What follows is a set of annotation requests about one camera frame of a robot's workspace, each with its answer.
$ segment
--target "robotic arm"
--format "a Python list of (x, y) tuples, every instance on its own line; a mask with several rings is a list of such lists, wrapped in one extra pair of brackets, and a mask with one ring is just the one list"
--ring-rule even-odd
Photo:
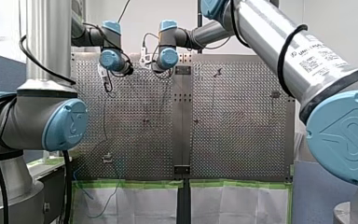
[(300, 103), (308, 144), (315, 159), (331, 174), (358, 185), (358, 67), (349, 64), (265, 0), (203, 0), (210, 23), (186, 31), (175, 21), (159, 29), (155, 72), (174, 67), (176, 47), (202, 49), (237, 35), (278, 76), (282, 88)]
[[(89, 115), (73, 88), (71, 42), (78, 47), (101, 47), (100, 64), (108, 71), (125, 76), (133, 72), (130, 59), (121, 50), (120, 25), (106, 21), (102, 28), (88, 24), (88, 30), (71, 15), (71, 4), (27, 0), (27, 36), (21, 39), (21, 49), (28, 57), (27, 79), (17, 94), (0, 92), (0, 223), (44, 223), (44, 187), (30, 176), (23, 150), (67, 155), (85, 134)], [(67, 178), (72, 178), (70, 170), (65, 170)], [(65, 212), (64, 223), (69, 214)]]
[(100, 65), (108, 71), (124, 76), (132, 75), (133, 65), (121, 49), (121, 26), (115, 21), (104, 21), (102, 28), (82, 23), (72, 11), (72, 45), (76, 47), (101, 47)]

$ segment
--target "metal bracket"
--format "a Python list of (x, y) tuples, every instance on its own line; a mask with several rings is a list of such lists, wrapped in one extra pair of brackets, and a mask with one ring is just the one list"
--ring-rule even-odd
[(176, 175), (189, 175), (190, 174), (190, 166), (189, 165), (176, 165), (173, 169)]
[(103, 163), (113, 163), (113, 156), (110, 152), (103, 156)]

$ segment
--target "green tape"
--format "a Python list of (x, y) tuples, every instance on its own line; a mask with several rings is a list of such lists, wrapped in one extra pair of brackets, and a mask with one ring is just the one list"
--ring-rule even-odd
[(191, 188), (219, 188), (219, 187), (240, 187), (252, 189), (287, 189), (285, 183), (279, 182), (258, 182), (245, 180), (190, 180)]
[(294, 165), (294, 164), (291, 164), (291, 165), (290, 165), (290, 175), (291, 175), (291, 176), (294, 176), (294, 175), (295, 175), (295, 165)]
[(289, 190), (287, 199), (287, 224), (292, 224), (292, 200), (293, 200), (293, 184), (287, 183), (287, 189)]
[(133, 181), (104, 179), (95, 181), (74, 181), (75, 188), (111, 189), (118, 186), (122, 189), (180, 189), (183, 181)]
[(46, 161), (43, 164), (44, 165), (57, 165), (59, 163), (63, 163), (63, 158), (46, 159)]
[(30, 166), (37, 165), (37, 164), (57, 165), (59, 163), (63, 163), (63, 158), (62, 157), (53, 158), (53, 159), (46, 159), (45, 162), (42, 162), (42, 159), (37, 160), (37, 161), (31, 161), (31, 162), (28, 162), (27, 165), (30, 165)]

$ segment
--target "wire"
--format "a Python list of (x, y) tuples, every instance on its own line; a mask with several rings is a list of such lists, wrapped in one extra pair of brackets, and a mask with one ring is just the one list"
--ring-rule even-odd
[(146, 38), (147, 38), (148, 35), (151, 35), (151, 36), (155, 37), (156, 39), (158, 39), (158, 36), (153, 35), (152, 33), (146, 33), (144, 35), (144, 41), (142, 42), (142, 47), (146, 47)]
[(21, 51), (27, 56), (27, 58), (29, 58), (33, 63), (35, 63), (37, 66), (39, 66), (41, 69), (45, 70), (45, 72), (49, 73), (50, 75), (57, 77), (59, 79), (62, 79), (64, 81), (69, 82), (71, 85), (75, 85), (76, 82), (73, 81), (71, 78), (68, 77), (64, 77), (62, 75), (59, 75), (51, 70), (49, 70), (48, 68), (46, 68), (45, 66), (43, 66), (35, 57), (34, 55), (27, 49), (25, 49), (25, 47), (23, 46), (23, 42), (24, 40), (27, 38), (27, 35), (24, 35), (19, 42), (20, 45), (20, 49)]
[(127, 6), (129, 5), (130, 1), (131, 0), (128, 0), (127, 3), (126, 3), (126, 6), (124, 6), (123, 11), (121, 12), (120, 18), (118, 18), (118, 21), (117, 21), (118, 23), (120, 23), (121, 18), (123, 18), (124, 13), (126, 12)]
[(67, 150), (62, 152), (63, 159), (65, 160), (65, 181), (66, 181), (66, 204), (65, 216), (63, 223), (68, 224), (71, 217), (72, 209), (72, 175), (71, 175), (71, 161), (69, 160), (69, 153)]
[(240, 43), (242, 43), (246, 48), (250, 49), (251, 47), (249, 46), (248, 43), (246, 43), (244, 40), (242, 40), (240, 33), (237, 30), (237, 24), (235, 22), (235, 15), (234, 15), (234, 0), (230, 0), (230, 10), (231, 10), (231, 24), (232, 24), (232, 29), (234, 30), (234, 34), (237, 37), (238, 41), (240, 41)]
[(109, 71), (108, 77), (109, 77), (109, 74), (112, 75), (113, 77), (126, 77), (127, 76), (127, 75), (118, 76), (118, 75), (114, 74), (112, 71)]
[(85, 164), (86, 164), (86, 163), (83, 163), (83, 165), (81, 165), (77, 170), (74, 171), (74, 180), (76, 181), (76, 186), (77, 186), (79, 189), (81, 189), (81, 191), (83, 191), (83, 193), (86, 194), (87, 197), (89, 197), (90, 199), (94, 200), (94, 197), (92, 197), (91, 194), (89, 194), (85, 189), (83, 189), (82, 187), (80, 187), (80, 186), (78, 185), (78, 183), (77, 183), (76, 174), (77, 174), (77, 172), (79, 172), (79, 170), (80, 170), (81, 168), (83, 168), (83, 166), (84, 166)]
[[(7, 111), (2, 119), (1, 122), (1, 126), (0, 126), (0, 146), (2, 144), (2, 135), (4, 134), (5, 131), (5, 127), (7, 125), (7, 120), (8, 120), (8, 115), (10, 113), (11, 108), (13, 107), (13, 105), (16, 104), (16, 98), (14, 98), (8, 108)], [(4, 175), (2, 173), (2, 168), (1, 168), (1, 164), (0, 164), (0, 187), (1, 187), (1, 193), (2, 193), (2, 204), (4, 207), (4, 223), (8, 224), (9, 222), (9, 216), (8, 216), (8, 198), (7, 198), (7, 188), (6, 188), (6, 183), (5, 183), (5, 179), (4, 179)]]

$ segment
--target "gray surface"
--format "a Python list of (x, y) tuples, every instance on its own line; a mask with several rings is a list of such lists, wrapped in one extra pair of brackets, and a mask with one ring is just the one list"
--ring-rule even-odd
[[(77, 177), (172, 179), (172, 80), (159, 80), (140, 70), (139, 57), (131, 57), (134, 74), (112, 77), (114, 92), (109, 98), (98, 76), (98, 56), (75, 54), (79, 97), (89, 109), (89, 127), (78, 147), (78, 164), (83, 167)], [(105, 103), (107, 141), (103, 134)], [(113, 163), (105, 164), (102, 157), (108, 152), (114, 156)]]
[[(286, 115), (294, 103), (277, 78), (256, 56), (197, 55), (193, 63), (198, 122), (191, 178), (284, 181), (293, 162), (294, 116)], [(220, 68), (221, 75), (213, 77)], [(272, 91), (281, 96), (271, 98)]]
[[(189, 55), (181, 57), (189, 63)], [(138, 59), (132, 56), (133, 62)], [(103, 91), (97, 60), (95, 53), (75, 54), (80, 98), (89, 107), (78, 178), (172, 179), (173, 166), (180, 164), (190, 164), (191, 178), (284, 181), (289, 176), (294, 108), (288, 105), (294, 103), (256, 56), (193, 55), (193, 87), (192, 76), (161, 81), (135, 64), (134, 75), (112, 78), (113, 98)], [(220, 67), (222, 75), (213, 77)], [(272, 99), (272, 91), (280, 91), (280, 98)], [(104, 164), (108, 152), (113, 163)]]
[(315, 162), (296, 161), (293, 224), (333, 223), (334, 207), (348, 202), (357, 187), (332, 175)]
[[(20, 63), (0, 56), (0, 91), (15, 91), (25, 81), (25, 63)], [(26, 162), (42, 158), (40, 150), (24, 151)]]

